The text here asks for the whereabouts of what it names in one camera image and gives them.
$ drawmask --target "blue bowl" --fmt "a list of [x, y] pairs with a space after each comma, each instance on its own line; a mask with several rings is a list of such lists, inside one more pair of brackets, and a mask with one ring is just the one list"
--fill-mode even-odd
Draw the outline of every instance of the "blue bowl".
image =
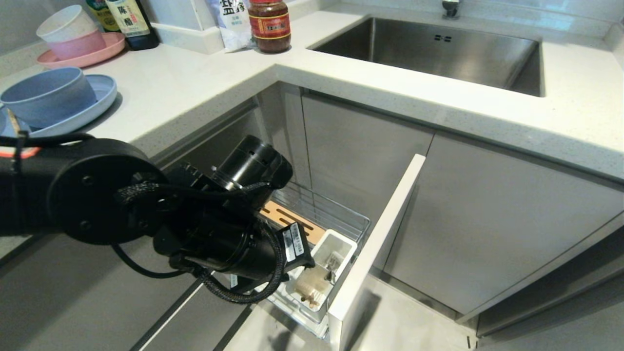
[[95, 104], [95, 92], [81, 69], [65, 67], [11, 86], [0, 102], [29, 126], [45, 128]]

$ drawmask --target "faucet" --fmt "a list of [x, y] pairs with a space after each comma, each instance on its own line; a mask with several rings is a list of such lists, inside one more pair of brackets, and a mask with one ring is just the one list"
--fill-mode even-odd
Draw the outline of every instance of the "faucet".
[[446, 14], [442, 15], [444, 19], [459, 19], [459, 3], [461, 0], [442, 0], [442, 7], [446, 10]]

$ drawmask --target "blue plate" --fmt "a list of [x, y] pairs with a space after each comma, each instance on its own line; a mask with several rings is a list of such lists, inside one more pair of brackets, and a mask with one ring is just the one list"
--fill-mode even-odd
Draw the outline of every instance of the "blue plate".
[[[115, 83], [115, 79], [101, 74], [90, 74], [87, 76], [87, 81], [95, 91], [95, 98], [97, 99], [95, 104], [57, 124], [31, 132], [30, 136], [52, 137], [74, 132], [100, 117], [115, 102], [117, 97], [117, 83]], [[8, 121], [9, 114], [6, 112], [6, 107], [3, 107], [0, 112], [0, 117], [6, 121], [4, 130], [0, 135], [15, 137], [13, 127]]]

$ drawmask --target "jar with red label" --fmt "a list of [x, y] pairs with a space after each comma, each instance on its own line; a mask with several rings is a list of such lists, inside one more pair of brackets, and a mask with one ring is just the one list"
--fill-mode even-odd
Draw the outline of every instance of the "jar with red label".
[[250, 0], [251, 33], [263, 52], [275, 54], [290, 47], [288, 6], [277, 0]]

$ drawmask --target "robotic arm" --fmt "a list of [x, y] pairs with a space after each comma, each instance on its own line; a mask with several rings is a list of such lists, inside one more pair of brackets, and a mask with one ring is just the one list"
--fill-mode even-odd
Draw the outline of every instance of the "robotic arm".
[[[165, 177], [137, 148], [88, 134], [28, 139], [20, 132], [0, 137], [0, 146], [0, 236], [65, 232], [112, 245], [138, 272], [193, 274], [237, 304], [265, 299], [285, 272], [314, 266], [305, 235], [305, 255], [287, 262], [281, 233], [289, 228], [275, 232], [258, 218], [293, 170], [256, 137], [245, 137], [210, 177], [188, 164]], [[121, 251], [119, 244], [144, 235], [176, 272], [141, 271]], [[224, 287], [213, 271], [236, 274], [239, 286]], [[260, 293], [245, 294], [265, 282]]]

